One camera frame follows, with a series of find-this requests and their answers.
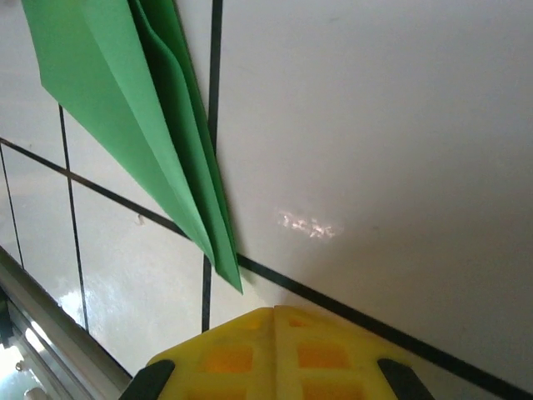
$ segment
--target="black rubber part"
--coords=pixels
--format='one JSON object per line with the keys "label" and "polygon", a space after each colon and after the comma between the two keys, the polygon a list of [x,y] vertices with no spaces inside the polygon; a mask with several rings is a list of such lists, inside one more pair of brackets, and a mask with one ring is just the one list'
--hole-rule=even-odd
{"label": "black rubber part", "polygon": [[435,400],[412,368],[390,358],[379,359],[377,365],[398,400]]}
{"label": "black rubber part", "polygon": [[137,372],[119,400],[157,400],[174,371],[174,362],[161,360]]}

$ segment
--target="tiled wall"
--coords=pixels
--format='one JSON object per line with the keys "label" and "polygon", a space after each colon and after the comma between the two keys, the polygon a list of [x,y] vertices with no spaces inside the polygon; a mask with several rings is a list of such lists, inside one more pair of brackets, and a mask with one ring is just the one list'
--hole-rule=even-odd
{"label": "tiled wall", "polygon": [[[18,2],[0,4],[0,244],[130,373],[288,303],[533,390],[533,3],[214,3],[177,0],[245,294],[41,88]],[[413,359],[436,398],[490,398]]]}

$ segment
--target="black grout line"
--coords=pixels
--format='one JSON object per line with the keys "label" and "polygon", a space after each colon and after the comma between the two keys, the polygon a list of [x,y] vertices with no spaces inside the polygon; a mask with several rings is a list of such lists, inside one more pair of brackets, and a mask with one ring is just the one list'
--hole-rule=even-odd
{"label": "black grout line", "polygon": [[365,328],[389,342],[400,346],[421,358],[433,363],[446,371],[455,374],[456,376],[465,379],[466,381],[475,384],[476,386],[485,389],[487,392],[493,393],[502,398],[509,398],[513,400],[518,399],[533,399],[533,395],[500,379],[488,372],[485,372],[478,367],[475,367],[468,362],[462,361],[459,358],[443,352],[428,343],[422,342],[415,337],[412,337],[390,325],[387,325],[363,312],[357,311],[346,304],[320,293],[303,283],[297,282],[294,279],[286,277],[258,262],[251,260],[241,254],[237,255],[239,265],[251,271],[266,280],[275,283],[288,291],[305,298],[306,300],[315,303],[316,305],[325,308],[326,310],[335,313],[336,315],[355,323],[356,325]]}
{"label": "black grout line", "polygon": [[115,192],[112,192],[109,189],[104,188],[103,186],[98,185],[97,183],[91,182],[88,179],[81,177],[80,175],[77,175],[76,173],[72,171],[68,171],[67,169],[58,166],[54,162],[48,161],[46,158],[43,158],[41,156],[38,156],[34,152],[29,152],[23,147],[18,146],[15,143],[9,142],[5,138],[0,137],[0,143],[8,146],[9,148],[21,153],[22,155],[31,158],[33,161],[36,161],[45,167],[48,167],[52,169],[53,171],[57,173],[61,173],[65,177],[71,178],[74,182],[79,183],[83,185],[86,188],[89,188],[93,190],[96,193],[100,193],[105,198],[108,198],[110,200],[113,200],[115,203],[118,203],[125,208],[128,208],[132,210],[133,212],[137,214],[141,214],[143,217],[155,222],[158,225],[161,225],[162,227],[165,227],[178,235],[183,236],[184,238],[187,238],[187,235],[170,219],[165,218],[156,212],[153,212],[152,210],[149,210],[135,202],[132,202],[131,200],[128,200],[127,198],[120,196],[119,194],[116,194]]}
{"label": "black grout line", "polygon": [[211,278],[212,265],[206,255],[203,256],[202,277],[202,333],[209,330],[211,317]]}
{"label": "black grout line", "polygon": [[209,111],[207,126],[211,141],[217,150],[218,130],[218,94],[220,88],[220,55],[222,43],[222,8],[223,0],[212,0],[211,17],[211,58],[209,67]]}
{"label": "black grout line", "polygon": [[[65,128],[65,117],[63,107],[59,106],[59,121],[61,123],[61,136],[63,140],[63,151],[65,153],[65,167],[70,172],[70,160],[68,158],[67,129]],[[82,311],[85,329],[89,333],[89,316],[87,314],[87,298],[85,296],[85,285],[83,284],[82,255],[80,253],[80,242],[77,235],[76,209],[74,207],[74,195],[72,193],[72,179],[67,177],[68,201],[70,202],[70,214],[72,218],[72,231],[74,233],[74,247],[76,248],[77,274],[80,279],[80,292],[82,294]]]}
{"label": "black grout line", "polygon": [[[100,185],[97,185],[96,183],[91,182],[84,177],[80,177],[73,172],[67,171],[65,168],[59,167],[57,164],[50,162],[33,152],[29,152],[28,150],[19,147],[18,145],[9,142],[4,138],[0,137],[0,143],[25,155],[28,158],[31,158],[34,161],[37,161],[38,163],[41,163],[46,167],[51,168],[58,173],[61,173],[64,176],[70,177],[73,181],[76,181],[86,188],[100,193],[104,197],[109,198],[110,200],[143,215],[143,217],[148,218],[185,238],[188,238],[174,222],[142,206],[139,206],[138,204],[135,204],[134,202],[127,200],[126,198],[119,196],[110,190],[107,190],[106,188],[101,187]],[[463,378],[470,383],[473,383],[487,392],[493,393],[502,398],[512,398],[513,400],[533,399],[533,395],[524,391],[523,389],[520,389],[517,386],[514,386],[511,383],[496,377],[495,375],[485,372],[478,367],[469,364],[468,362],[464,362],[457,357],[443,352],[436,347],[422,342],[419,339],[403,333],[402,331],[376,320],[375,318],[370,317],[363,312],[359,312],[356,309],[347,306],[346,304],[338,302],[326,294],[320,293],[315,289],[304,285],[303,283],[286,277],[285,275],[276,272],[269,267],[260,264],[259,262],[255,262],[248,257],[242,256],[241,254],[237,254],[237,261],[241,267],[255,273],[256,275],[259,275],[260,277],[265,278],[267,281],[281,286],[286,290],[305,298],[306,300],[315,303],[316,305],[325,308],[326,310],[335,313],[336,315],[343,317],[348,321],[355,323],[356,325],[359,325],[392,343],[395,343],[401,348],[404,348],[405,350],[424,358],[425,360],[435,364],[437,367],[443,368],[446,371],[453,373],[454,375]]]}
{"label": "black grout line", "polygon": [[[211,55],[209,67],[209,111],[207,115],[207,127],[211,135],[211,143],[214,152],[217,151],[218,129],[218,89],[220,83],[220,53],[222,40],[222,0],[212,0],[211,16]],[[209,258],[203,256],[202,277],[202,332],[210,327],[211,315],[211,285],[212,264]]]}
{"label": "black grout line", "polygon": [[0,143],[0,158],[2,158],[3,177],[6,180],[7,196],[9,197],[9,207],[11,208],[11,217],[13,220],[13,228],[15,230],[15,238],[17,239],[18,256],[20,257],[20,265],[24,267],[24,259],[22,258],[22,250],[20,248],[20,239],[18,238],[17,220],[15,219],[15,209],[13,208],[13,200],[11,199],[11,189],[9,188],[9,181],[7,180],[6,163],[3,160],[2,144]]}

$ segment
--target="square hole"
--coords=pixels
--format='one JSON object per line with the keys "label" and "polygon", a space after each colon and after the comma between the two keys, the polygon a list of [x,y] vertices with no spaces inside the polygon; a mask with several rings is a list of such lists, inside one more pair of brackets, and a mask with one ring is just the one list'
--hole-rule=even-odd
{"label": "square hole", "polygon": [[250,346],[215,346],[207,354],[201,371],[205,373],[247,373],[252,370],[253,350]]}
{"label": "square hole", "polygon": [[188,394],[187,400],[247,400],[245,389],[198,390]]}
{"label": "square hole", "polygon": [[302,400],[365,400],[361,385],[343,382],[304,381]]}
{"label": "square hole", "polygon": [[298,345],[300,368],[348,369],[350,363],[343,346],[331,342],[303,342]]}
{"label": "square hole", "polygon": [[292,328],[306,328],[306,327],[310,327],[311,324],[308,323],[307,321],[304,321],[302,319],[299,319],[299,318],[295,318],[295,317],[290,317],[289,318],[289,326],[292,327]]}

